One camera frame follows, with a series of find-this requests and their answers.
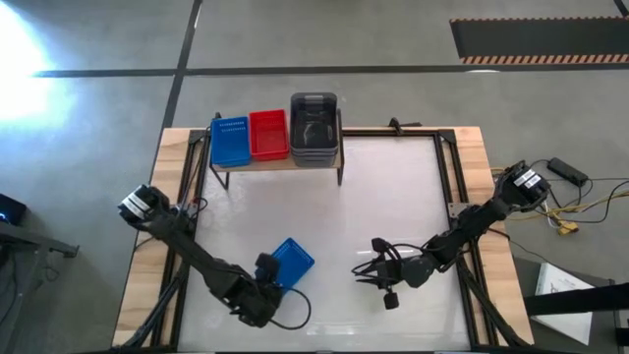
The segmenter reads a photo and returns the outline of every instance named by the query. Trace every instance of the stacked gray bin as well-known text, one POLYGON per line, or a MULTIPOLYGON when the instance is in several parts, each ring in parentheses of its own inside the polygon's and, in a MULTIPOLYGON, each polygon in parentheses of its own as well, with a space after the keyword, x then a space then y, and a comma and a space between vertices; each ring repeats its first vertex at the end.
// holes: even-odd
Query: stacked gray bin
POLYGON ((291 154, 300 167, 331 167, 338 153, 336 95, 291 97, 291 154))

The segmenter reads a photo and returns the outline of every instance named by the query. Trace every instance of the white table surface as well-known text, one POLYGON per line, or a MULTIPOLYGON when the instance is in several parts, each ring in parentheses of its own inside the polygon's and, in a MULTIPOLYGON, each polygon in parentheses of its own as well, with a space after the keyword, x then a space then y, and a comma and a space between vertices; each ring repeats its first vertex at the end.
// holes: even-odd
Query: white table surface
MULTIPOLYGON (((315 264, 297 283, 312 301, 302 329, 248 327, 230 316, 193 270, 182 351, 410 351, 469 349, 455 269, 419 289, 395 286, 400 307, 386 311, 384 291, 355 282, 350 269, 374 257, 371 238, 422 245, 447 229, 432 138, 345 138, 345 174, 335 170, 232 173, 224 191, 207 173, 199 242, 251 274, 260 252, 292 237, 315 264)), ((401 249, 403 257, 415 251, 401 249)), ((307 312, 294 293, 274 317, 300 324, 307 312)))

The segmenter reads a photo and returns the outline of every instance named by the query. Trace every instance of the wooden tabletop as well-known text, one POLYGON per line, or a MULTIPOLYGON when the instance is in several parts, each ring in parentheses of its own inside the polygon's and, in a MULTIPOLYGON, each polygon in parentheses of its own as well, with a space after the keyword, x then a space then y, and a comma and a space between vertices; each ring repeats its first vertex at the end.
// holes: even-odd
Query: wooden tabletop
MULTIPOLYGON (((481 129, 479 127, 405 128, 405 130, 434 129, 452 129, 455 131, 470 203, 483 204, 492 196, 493 181, 481 129)), ((165 129, 161 138, 150 183, 166 194, 171 201, 177 200, 189 134, 192 130, 196 129, 165 129)), ((450 180, 454 181, 453 168, 448 156, 449 153, 446 154, 448 173, 452 176, 450 180)), ((456 201, 458 198, 456 184, 452 184, 451 188, 453 198, 456 201)), ((504 224, 497 222, 492 228, 504 231, 504 224)), ((141 242, 146 237, 140 233, 137 242, 141 242)), ((533 335, 508 240, 488 232, 481 238, 479 246, 491 302, 520 337, 533 343, 533 335)), ((150 241, 134 253, 112 345, 120 345, 129 339, 153 308, 159 295, 167 251, 168 248, 164 243, 150 241)), ((480 342, 486 343, 481 309, 476 301, 473 305, 480 342)), ((162 342, 164 343, 169 340, 171 325, 169 320, 172 316, 173 307, 174 301, 171 301, 162 334, 162 342)))

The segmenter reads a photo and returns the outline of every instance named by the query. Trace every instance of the electronic device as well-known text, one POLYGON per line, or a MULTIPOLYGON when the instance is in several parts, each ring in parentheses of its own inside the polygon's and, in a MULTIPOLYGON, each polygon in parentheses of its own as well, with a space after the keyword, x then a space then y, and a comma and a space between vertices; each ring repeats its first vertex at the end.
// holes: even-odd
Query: electronic device
POLYGON ((24 204, 0 194, 0 222, 20 225, 26 211, 24 204))

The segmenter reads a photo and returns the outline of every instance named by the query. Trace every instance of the blue basket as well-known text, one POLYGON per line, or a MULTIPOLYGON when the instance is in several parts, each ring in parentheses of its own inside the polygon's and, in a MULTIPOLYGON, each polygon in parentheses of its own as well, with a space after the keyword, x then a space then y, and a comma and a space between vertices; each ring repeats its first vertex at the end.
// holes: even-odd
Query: blue basket
POLYGON ((283 294, 295 286, 315 264, 315 260, 290 237, 273 252, 272 256, 279 261, 277 283, 283 287, 283 294))
POLYGON ((221 167, 236 167, 251 162, 247 117, 215 119, 210 129, 212 163, 221 167))

